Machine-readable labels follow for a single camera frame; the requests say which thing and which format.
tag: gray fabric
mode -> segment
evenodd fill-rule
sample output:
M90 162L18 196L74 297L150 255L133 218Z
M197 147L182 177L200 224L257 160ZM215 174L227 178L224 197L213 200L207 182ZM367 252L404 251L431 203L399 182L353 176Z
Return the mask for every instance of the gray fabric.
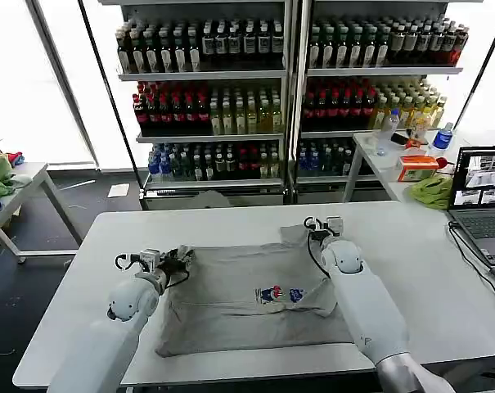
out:
M165 294L158 354L353 342L331 280L308 254L304 227L282 228L281 239L195 247L191 278ZM319 260L316 244L313 252Z

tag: orange box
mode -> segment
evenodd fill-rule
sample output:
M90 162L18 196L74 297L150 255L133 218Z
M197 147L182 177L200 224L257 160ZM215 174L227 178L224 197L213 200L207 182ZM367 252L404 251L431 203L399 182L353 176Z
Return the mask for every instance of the orange box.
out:
M434 157L429 156L404 156L398 162L400 175L399 182L419 182L424 178L430 178L439 168Z

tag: laptop keyboard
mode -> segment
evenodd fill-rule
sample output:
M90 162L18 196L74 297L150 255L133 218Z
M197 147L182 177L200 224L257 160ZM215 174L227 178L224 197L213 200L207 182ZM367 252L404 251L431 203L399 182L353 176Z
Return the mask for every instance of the laptop keyboard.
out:
M476 239L495 237L495 215L461 217L460 221Z

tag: small white table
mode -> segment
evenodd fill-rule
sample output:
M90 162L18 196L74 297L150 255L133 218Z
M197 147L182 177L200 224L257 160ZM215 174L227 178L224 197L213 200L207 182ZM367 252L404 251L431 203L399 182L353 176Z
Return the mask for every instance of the small white table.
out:
M279 242L279 228L307 216L344 219L344 237L356 242L406 319L412 354L423 364L495 359L495 296L466 265L446 236L444 215L395 201L264 206L207 210L104 213L97 217L62 280L15 374L22 388L49 385L74 339L104 318L107 296L133 272L115 256L180 244L237 246ZM261 377L369 371L354 344L234 350L171 358L154 349L165 304L145 326L123 386L223 382Z
M427 140L432 142L435 134L435 131L429 131L426 136ZM413 185L413 183L397 182L398 171L393 170L398 159L401 156L405 156L405 148L394 142L388 142L386 156L378 156L376 154L373 133L355 133L353 140L356 144L356 151L354 152L351 170L349 171L349 180L345 185L342 201L351 201L354 185L358 181L358 173L362 166L362 159L365 159L393 201L414 203L414 200L406 194L406 189ZM448 162L456 162L460 147L463 146L470 146L470 144L458 133L452 137L451 144L443 156L447 158Z
M32 182L23 188L16 189L11 195L0 198L0 201L2 202L2 210L0 210L0 242L16 256L19 263L24 263L25 259L28 257L75 255L76 250L20 251L12 240L2 231L2 226L11 218L12 214L38 187L42 187L76 243L78 243L78 245L82 244L84 238L84 234L70 217L66 204L56 189L55 184L49 177L46 163L25 162L22 165L16 166L12 170L12 173L29 176L32 179Z

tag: floor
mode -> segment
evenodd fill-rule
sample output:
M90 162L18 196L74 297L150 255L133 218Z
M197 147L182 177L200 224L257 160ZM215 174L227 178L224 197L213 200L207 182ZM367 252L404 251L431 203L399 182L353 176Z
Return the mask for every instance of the floor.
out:
M138 186L132 175L85 174L64 176L52 174L58 188L64 188L87 180L96 180L62 191L66 203L79 224L86 230L98 214L104 211L140 210L137 199ZM128 195L107 198L110 186L130 183ZM358 197L359 200L373 199ZM7 234L22 250L70 249L76 245L67 229L54 212L43 192L25 203L20 216L11 221ZM24 354L25 347L38 326L55 290L65 274L66 258L31 259L18 265L15 258L0 246L0 392L18 392L11 383L12 374ZM298 393L319 391L380 391L376 376L359 375L357 386L350 374L334 377L292 378L276 381L229 382L214 385L176 386L170 391L181 393L221 393L284 391ZM494 389L495 383L480 378L468 391Z

